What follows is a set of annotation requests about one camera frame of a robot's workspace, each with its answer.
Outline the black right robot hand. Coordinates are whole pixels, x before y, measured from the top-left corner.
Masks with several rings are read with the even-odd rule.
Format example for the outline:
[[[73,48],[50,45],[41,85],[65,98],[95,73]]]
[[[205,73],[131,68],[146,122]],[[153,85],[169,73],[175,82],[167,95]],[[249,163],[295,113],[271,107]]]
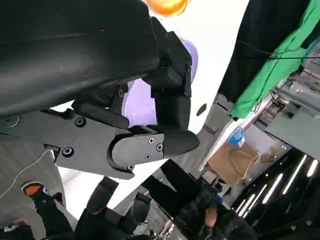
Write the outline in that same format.
[[[144,223],[151,199],[137,193],[125,215],[107,207],[118,183],[104,177],[91,194],[86,208],[77,222],[76,240],[150,240],[149,234],[134,235],[137,226]]]

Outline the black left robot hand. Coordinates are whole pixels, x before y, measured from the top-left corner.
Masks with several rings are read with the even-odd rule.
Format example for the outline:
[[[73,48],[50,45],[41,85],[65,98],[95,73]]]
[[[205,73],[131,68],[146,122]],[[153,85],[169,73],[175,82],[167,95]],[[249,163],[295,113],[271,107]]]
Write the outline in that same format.
[[[141,0],[3,0],[0,132],[129,180],[188,153],[192,57]]]

